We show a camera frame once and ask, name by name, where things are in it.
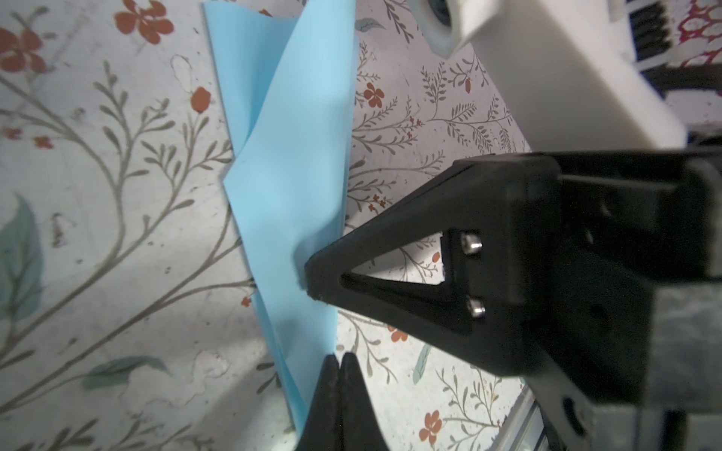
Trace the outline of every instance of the black mount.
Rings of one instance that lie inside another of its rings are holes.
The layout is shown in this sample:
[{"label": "black mount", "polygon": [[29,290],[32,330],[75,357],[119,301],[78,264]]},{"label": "black mount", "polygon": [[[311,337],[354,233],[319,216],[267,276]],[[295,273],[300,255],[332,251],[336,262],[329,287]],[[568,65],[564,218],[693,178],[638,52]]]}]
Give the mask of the black mount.
[{"label": "black mount", "polygon": [[[457,161],[316,253],[308,293],[523,375],[572,450],[722,449],[720,150]],[[441,284],[352,272],[437,232]]]}]

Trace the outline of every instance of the leaf pattern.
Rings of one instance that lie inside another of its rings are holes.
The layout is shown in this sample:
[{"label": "leaf pattern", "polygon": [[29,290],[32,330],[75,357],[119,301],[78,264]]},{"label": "leaf pattern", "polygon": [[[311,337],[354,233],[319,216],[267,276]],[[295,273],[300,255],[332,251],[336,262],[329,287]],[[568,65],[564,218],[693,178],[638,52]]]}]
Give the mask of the leaf pattern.
[{"label": "leaf pattern", "polygon": [[[234,155],[199,2],[112,0],[81,19],[81,2],[67,3],[0,17],[3,446],[288,447],[296,433],[219,186]],[[306,0],[238,3],[291,17]],[[715,42],[713,25],[692,29],[712,3],[675,12],[684,39]],[[456,159],[529,150],[471,47],[441,61],[406,0],[359,0],[357,17],[345,232]],[[722,98],[706,99],[688,109],[720,118]],[[309,198],[305,208],[315,207]],[[439,239],[355,271],[439,283]],[[433,350],[404,326],[339,314],[336,351],[358,354],[390,448],[487,449],[521,383]],[[220,348],[227,372],[194,358]],[[187,405],[156,396],[159,375],[167,399]]]}]

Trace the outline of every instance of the teal leaf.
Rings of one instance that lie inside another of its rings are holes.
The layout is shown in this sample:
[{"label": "teal leaf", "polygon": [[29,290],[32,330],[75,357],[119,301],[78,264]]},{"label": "teal leaf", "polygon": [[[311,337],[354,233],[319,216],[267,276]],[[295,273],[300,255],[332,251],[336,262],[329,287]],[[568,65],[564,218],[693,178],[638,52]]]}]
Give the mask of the teal leaf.
[{"label": "teal leaf", "polygon": [[40,306],[43,254],[35,215],[17,196],[17,212],[0,230],[0,320],[27,318]]},{"label": "teal leaf", "polygon": [[419,358],[416,360],[416,367],[414,368],[414,375],[412,379],[414,380],[414,384],[417,384],[421,377],[424,375],[424,370],[426,369],[426,360],[429,358],[429,352],[431,351],[431,345],[425,344],[423,348],[421,348],[421,352],[419,352]]},{"label": "teal leaf", "polygon": [[85,390],[112,387],[127,384],[131,372],[144,365],[168,372],[168,368],[157,357],[128,356],[111,360],[91,369],[83,378],[82,386]]},{"label": "teal leaf", "polygon": [[354,25],[354,28],[362,33],[365,33],[372,28],[383,28],[384,30],[386,29],[386,27],[384,27],[382,24],[378,23],[376,19],[373,19],[371,17],[366,17],[365,19],[358,19],[356,21],[356,25]]}]

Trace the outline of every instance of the blue paper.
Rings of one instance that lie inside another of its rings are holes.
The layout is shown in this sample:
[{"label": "blue paper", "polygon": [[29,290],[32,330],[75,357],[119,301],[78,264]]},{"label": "blue paper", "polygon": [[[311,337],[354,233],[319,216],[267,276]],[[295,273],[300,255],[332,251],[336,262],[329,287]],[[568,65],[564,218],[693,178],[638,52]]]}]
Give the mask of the blue paper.
[{"label": "blue paper", "polygon": [[258,285],[258,321],[303,430],[337,311],[303,265],[341,237],[351,147],[355,0],[310,0],[297,19],[204,4],[235,163],[225,178]]}]

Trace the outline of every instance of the black component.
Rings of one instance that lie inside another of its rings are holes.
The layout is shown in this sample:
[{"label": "black component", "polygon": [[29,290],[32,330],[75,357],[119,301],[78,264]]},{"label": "black component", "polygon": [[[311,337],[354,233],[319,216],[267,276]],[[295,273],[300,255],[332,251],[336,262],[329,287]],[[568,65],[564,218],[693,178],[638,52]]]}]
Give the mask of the black component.
[{"label": "black component", "polygon": [[722,64],[702,66],[660,66],[642,72],[647,82],[665,93],[678,89],[712,89],[722,91]]},{"label": "black component", "polygon": [[[308,293],[403,330],[496,375],[523,368],[521,324],[547,291],[546,255],[560,231],[559,166],[540,155],[455,162],[384,214],[306,263]],[[476,230],[483,255],[464,255],[460,235]],[[351,273],[402,245],[443,231],[446,281],[407,284]],[[493,310],[472,320],[467,297]],[[495,343],[479,346],[479,343]]]},{"label": "black component", "polygon": [[630,14],[630,26],[637,61],[660,55],[671,48],[669,23],[661,1]]},{"label": "black component", "polygon": [[434,15],[439,19],[439,22],[447,27],[451,26],[451,15],[446,0],[429,0],[429,6],[431,6],[431,10],[434,11]]},{"label": "black component", "polygon": [[388,451],[355,354],[323,360],[303,435],[296,451]]},{"label": "black component", "polygon": [[[316,253],[308,293],[523,375],[572,451],[717,450],[721,151],[457,161]],[[436,232],[442,284],[351,272]]]}]

